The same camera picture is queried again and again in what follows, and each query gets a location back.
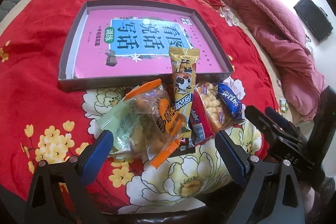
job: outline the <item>orange label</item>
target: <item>orange label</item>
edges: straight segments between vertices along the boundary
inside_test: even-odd
[[[157,104],[159,105],[159,117],[157,125],[159,126],[162,132],[167,132],[170,135],[176,134],[176,131],[179,130],[177,113],[173,109],[169,100],[165,97],[159,98]]]

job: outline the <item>television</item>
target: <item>television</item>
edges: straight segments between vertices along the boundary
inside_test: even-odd
[[[331,34],[333,27],[328,15],[312,0],[300,0],[294,9],[319,42]]]

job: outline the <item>blue snack package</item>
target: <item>blue snack package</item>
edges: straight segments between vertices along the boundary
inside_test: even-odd
[[[242,119],[242,104],[233,91],[223,83],[218,83],[218,95],[235,119]]]

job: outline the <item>flower center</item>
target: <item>flower center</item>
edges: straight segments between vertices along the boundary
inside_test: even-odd
[[[203,185],[203,180],[198,177],[191,177],[181,183],[179,192],[182,198],[189,198],[199,192]]]

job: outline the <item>open box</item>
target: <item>open box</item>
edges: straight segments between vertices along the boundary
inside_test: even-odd
[[[93,0],[80,9],[59,64],[64,91],[172,83],[169,46],[198,48],[197,81],[218,82],[233,68],[193,9],[148,0]]]

